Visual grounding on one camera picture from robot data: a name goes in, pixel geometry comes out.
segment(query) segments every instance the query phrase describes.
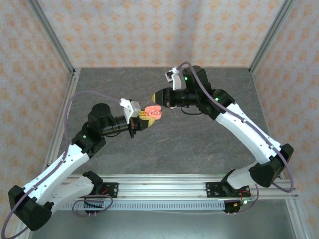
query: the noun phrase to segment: pink object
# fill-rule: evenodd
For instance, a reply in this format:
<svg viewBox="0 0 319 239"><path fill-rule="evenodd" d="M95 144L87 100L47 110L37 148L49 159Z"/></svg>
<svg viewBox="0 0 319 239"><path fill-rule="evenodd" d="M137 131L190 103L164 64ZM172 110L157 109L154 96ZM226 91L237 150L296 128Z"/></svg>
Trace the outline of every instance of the pink object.
<svg viewBox="0 0 319 239"><path fill-rule="evenodd" d="M161 107L160 106L147 106L145 108L146 116L153 117L156 120L161 118Z"/></svg>

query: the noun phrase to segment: gray stone surface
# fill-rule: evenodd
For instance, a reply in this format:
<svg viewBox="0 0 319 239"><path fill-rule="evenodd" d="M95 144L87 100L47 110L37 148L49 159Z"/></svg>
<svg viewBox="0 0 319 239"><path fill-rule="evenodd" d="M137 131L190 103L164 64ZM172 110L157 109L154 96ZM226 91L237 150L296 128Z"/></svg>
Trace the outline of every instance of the gray stone surface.
<svg viewBox="0 0 319 239"><path fill-rule="evenodd" d="M265 121L254 83L244 68L205 68L212 87L226 90L242 110L263 130ZM114 98L153 105L152 94L169 87L164 68L85 68L76 91L94 90ZM87 121L91 108L110 105L114 116L123 115L118 103L95 95L74 99L68 120L70 137ZM196 108L186 109L196 112ZM128 132L107 138L107 144L75 173L98 174L225 174L253 162L250 151L226 128L208 116L188 116L163 109L162 118L131 139Z"/></svg>

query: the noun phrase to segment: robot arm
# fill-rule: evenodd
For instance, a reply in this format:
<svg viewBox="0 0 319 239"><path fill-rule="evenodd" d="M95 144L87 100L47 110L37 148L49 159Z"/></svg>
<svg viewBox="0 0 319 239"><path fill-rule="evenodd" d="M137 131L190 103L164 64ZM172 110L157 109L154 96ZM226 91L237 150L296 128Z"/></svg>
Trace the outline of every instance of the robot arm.
<svg viewBox="0 0 319 239"><path fill-rule="evenodd" d="M153 101L167 108L197 106L203 114L208 115L230 130L252 152L258 163L232 170L222 180L224 183L223 190L229 196L232 196L235 190L246 185L257 183L263 187L269 187L285 168L274 151L274 147L284 156L287 162L290 160L293 148L289 144L281 145L264 133L243 113L239 105L227 92L222 89L212 89L204 69L194 66L194 70L209 95L225 108L240 115L244 119L243 121L214 104L203 92L189 67L182 72L186 83L185 89L181 89L179 71L173 68L166 72L166 78L168 82L173 82L173 86L180 87L165 88L156 92L153 95ZM245 121L249 121L256 127L272 143L272 147L269 147L264 139Z"/></svg>
<svg viewBox="0 0 319 239"><path fill-rule="evenodd" d="M138 102L121 99L120 105L124 107L124 115L120 117L113 117L107 104L95 105L88 114L88 121L72 139L65 159L61 155L22 188L15 185L9 190L10 207L13 209L17 202L33 189L14 212L31 231L41 228L54 212L68 202L89 194L101 194L103 180L92 171L84 173L71 184L59 188L58 186L106 144L105 136L115 136L128 131L133 138L137 131L148 128L155 121L141 111ZM46 176L48 178L34 188L34 185Z"/></svg>

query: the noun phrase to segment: floral wallpaper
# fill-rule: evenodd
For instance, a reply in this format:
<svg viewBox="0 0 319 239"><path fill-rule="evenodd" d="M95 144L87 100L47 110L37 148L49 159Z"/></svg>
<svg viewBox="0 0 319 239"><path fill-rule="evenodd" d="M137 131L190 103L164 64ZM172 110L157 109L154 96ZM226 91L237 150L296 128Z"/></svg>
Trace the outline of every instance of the floral wallpaper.
<svg viewBox="0 0 319 239"><path fill-rule="evenodd" d="M39 0L74 67L249 67L284 0Z"/></svg>
<svg viewBox="0 0 319 239"><path fill-rule="evenodd" d="M271 135L295 149L290 166L311 231L318 238L318 0L296 1L254 74L254 82Z"/></svg>
<svg viewBox="0 0 319 239"><path fill-rule="evenodd" d="M0 1L0 225L43 167L70 76L26 0ZM12 236L17 218L6 235Z"/></svg>

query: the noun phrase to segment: aluminum frame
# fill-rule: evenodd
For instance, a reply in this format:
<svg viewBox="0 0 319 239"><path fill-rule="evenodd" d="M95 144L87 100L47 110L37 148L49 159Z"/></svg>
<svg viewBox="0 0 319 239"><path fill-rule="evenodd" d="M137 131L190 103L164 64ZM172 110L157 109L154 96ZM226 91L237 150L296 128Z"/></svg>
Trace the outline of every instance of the aluminum frame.
<svg viewBox="0 0 319 239"><path fill-rule="evenodd" d="M64 51L63 46L61 45L58 37L56 36L49 20L45 16L41 5L39 4L39 2L37 0L28 0L28 2L29 2L30 7L32 8L34 14L36 15L36 17L40 21L44 31L46 32L47 36L49 37L52 45L54 46L57 53L61 57L61 60L62 60L63 64L65 65L66 69L69 71L70 74L73 74L74 68L72 66L72 63L71 63L68 55Z"/></svg>
<svg viewBox="0 0 319 239"><path fill-rule="evenodd" d="M296 238L312 239L301 200L287 199L286 205Z"/></svg>
<svg viewBox="0 0 319 239"><path fill-rule="evenodd" d="M76 181L81 175L72 174L65 184ZM100 175L104 182L119 183L118 197L116 200L233 200L238 198L208 198L206 194L206 182L220 182L224 175L201 174L119 174ZM277 179L275 181L285 189L290 188L290 180ZM257 191L254 185L250 186L252 194ZM296 199L296 193L287 194L275 186L270 188L259 187L260 200L272 199Z"/></svg>
<svg viewBox="0 0 319 239"><path fill-rule="evenodd" d="M296 0L286 0L283 3L282 8L280 9L272 26L269 28L263 43L259 47L259 50L258 50L254 60L251 63L251 66L249 68L249 71L251 74L253 74L256 71L262 58L266 55L267 50L271 46L271 43L275 39L277 32L280 30L280 27L284 23L286 17L289 15L291 8L293 7L295 2L296 2Z"/></svg>
<svg viewBox="0 0 319 239"><path fill-rule="evenodd" d="M78 84L79 77L80 77L80 72L81 72L81 68L75 69L74 74L70 78L69 85L66 88L63 103L62 103L59 117L58 117L58 121L56 123L54 134L53 134L53 137L51 139L50 148L49 148L49 151L48 151L47 156L45 158L45 164L43 166L43 171L46 169L47 166L49 166L58 157L59 148L61 145L61 141L63 138L63 132L64 132L63 117L65 114L66 105L67 105L69 99L71 98L71 96L74 95L74 93L75 93L76 86ZM67 112L68 115L69 115L71 106L72 106L72 103L71 103L70 108Z"/></svg>

